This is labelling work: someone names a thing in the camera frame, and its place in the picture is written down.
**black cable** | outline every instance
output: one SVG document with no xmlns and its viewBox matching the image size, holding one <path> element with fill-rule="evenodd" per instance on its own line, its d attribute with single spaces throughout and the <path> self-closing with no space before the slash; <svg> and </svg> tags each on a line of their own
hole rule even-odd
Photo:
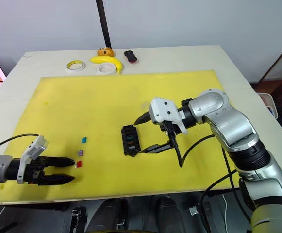
<svg viewBox="0 0 282 233">
<path fill-rule="evenodd" d="M 211 137 L 215 137 L 213 134 L 211 135 L 208 135 L 206 137 L 203 137 L 202 139 L 198 140 L 197 142 L 195 142 L 187 151 L 186 153 L 184 154 L 184 157 L 182 158 L 182 165 L 184 165 L 184 161 L 186 159 L 186 157 L 188 156 L 189 152 L 194 148 L 196 147 L 200 142 L 203 142 L 204 140 L 208 139 L 208 138 L 211 138 Z"/>
<path fill-rule="evenodd" d="M 205 195 L 207 195 L 207 193 L 214 187 L 216 186 L 218 183 L 222 182 L 223 180 L 225 180 L 228 177 L 231 177 L 233 174 L 235 174 L 237 171 L 233 170 L 232 172 L 228 173 L 227 175 L 223 176 L 222 178 L 218 179 L 217 181 L 215 181 L 213 184 L 211 184 L 202 194 L 200 201 L 199 201 L 199 212 L 200 212 L 200 217 L 201 217 L 201 221 L 206 229 L 206 231 L 208 233 L 211 232 L 210 227 L 208 225 L 208 223 L 206 222 L 206 218 L 205 218 L 205 212 L 204 212 L 204 208 L 203 208 L 203 199 L 205 198 Z"/>
<path fill-rule="evenodd" d="M 1 145 L 3 145 L 3 144 L 5 144 L 6 142 L 9 142 L 9 141 L 11 141 L 11 140 L 13 140 L 13 139 L 18 138 L 18 137 L 25 137 L 25 136 L 36 136 L 36 137 L 38 137 L 38 136 L 39 136 L 39 134 L 35 134 L 35 133 L 20 134 L 20 135 L 17 135 L 17 136 L 14 136 L 14 137 L 8 138 L 7 140 L 5 140 L 5 141 L 1 142 L 1 143 L 0 143 L 0 146 L 1 146 Z"/>
<path fill-rule="evenodd" d="M 228 163 L 227 156 L 226 156 L 226 153 L 225 153 L 225 150 L 224 150 L 223 147 L 222 147 L 222 152 L 223 152 L 223 155 L 224 155 L 224 159 L 225 159 L 225 162 L 226 162 L 226 167 L 227 167 L 228 173 L 230 174 L 229 163 Z M 241 202 L 240 202 L 240 200 L 239 200 L 239 197 L 238 197 L 238 195 L 237 195 L 237 193 L 236 193 L 236 189 L 234 188 L 233 180 L 232 180 L 232 176 L 231 176 L 231 175 L 229 176 L 229 179 L 230 179 L 230 184 L 232 185 L 232 192 L 233 192 L 234 198 L 236 198 L 236 201 L 237 201 L 237 203 L 238 203 L 238 205 L 239 205 L 239 208 L 240 208 L 240 210 L 242 211 L 244 217 L 246 217 L 247 221 L 248 221 L 249 223 L 251 223 L 251 219 L 250 219 L 250 217 L 248 216 L 247 212 L 244 210 L 244 208 L 243 208 L 243 206 L 242 206 L 242 204 L 241 204 Z"/>
</svg>

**black holder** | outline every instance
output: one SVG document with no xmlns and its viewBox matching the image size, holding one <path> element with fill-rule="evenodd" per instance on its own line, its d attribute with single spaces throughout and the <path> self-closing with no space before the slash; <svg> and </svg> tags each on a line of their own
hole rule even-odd
<svg viewBox="0 0 282 233">
<path fill-rule="evenodd" d="M 125 155 L 135 157 L 141 151 L 136 127 L 133 125 L 123 126 L 121 135 Z"/>
</svg>

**white bracket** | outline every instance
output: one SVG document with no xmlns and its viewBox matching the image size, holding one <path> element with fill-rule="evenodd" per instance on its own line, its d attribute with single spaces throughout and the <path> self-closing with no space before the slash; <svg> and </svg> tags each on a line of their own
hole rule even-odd
<svg viewBox="0 0 282 233">
<path fill-rule="evenodd" d="M 177 106 L 171 100 L 154 98 L 150 103 L 149 115 L 154 124 L 171 121 L 172 124 L 179 126 L 182 133 L 188 133 Z"/>
<path fill-rule="evenodd" d="M 23 178 L 26 165 L 29 164 L 32 159 L 37 159 L 38 156 L 46 149 L 47 145 L 48 141 L 44 139 L 44 136 L 39 135 L 37 139 L 31 142 L 31 144 L 26 148 L 20 159 L 20 166 L 17 175 L 18 184 L 24 183 Z"/>
</svg>

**red object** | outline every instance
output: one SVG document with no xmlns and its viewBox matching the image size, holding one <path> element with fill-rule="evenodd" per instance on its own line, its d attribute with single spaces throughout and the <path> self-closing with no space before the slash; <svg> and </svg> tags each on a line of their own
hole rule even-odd
<svg viewBox="0 0 282 233">
<path fill-rule="evenodd" d="M 78 161 L 77 163 L 76 163 L 76 168 L 79 168 L 79 167 L 81 167 L 82 166 L 82 161 L 80 160 L 80 161 Z"/>
</svg>

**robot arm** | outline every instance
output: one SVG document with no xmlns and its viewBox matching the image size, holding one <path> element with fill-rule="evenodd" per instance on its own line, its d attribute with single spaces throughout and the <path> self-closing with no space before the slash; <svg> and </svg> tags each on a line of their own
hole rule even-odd
<svg viewBox="0 0 282 233">
<path fill-rule="evenodd" d="M 0 155 L 0 183 L 7 180 L 17 180 L 18 184 L 54 185 L 65 184 L 74 179 L 66 174 L 45 175 L 43 169 L 48 166 L 65 167 L 75 162 L 69 158 L 46 157 L 40 154 L 47 147 L 43 136 L 31 142 L 20 159 L 9 155 Z"/>
<path fill-rule="evenodd" d="M 176 148 L 177 144 L 171 141 L 170 135 L 175 141 L 176 134 L 187 133 L 187 129 L 196 123 L 208 123 L 235 163 L 241 177 L 242 193 L 250 197 L 251 207 L 256 209 L 251 220 L 253 232 L 272 229 L 273 222 L 282 225 L 282 170 L 247 117 L 230 105 L 226 93 L 210 89 L 195 99 L 182 101 L 179 109 L 171 100 L 155 98 L 149 112 L 143 114 L 135 125 L 149 120 L 160 125 L 170 141 L 162 145 L 163 150 L 162 146 L 153 145 L 142 151 L 146 153 L 164 151 L 167 145 Z"/>
</svg>

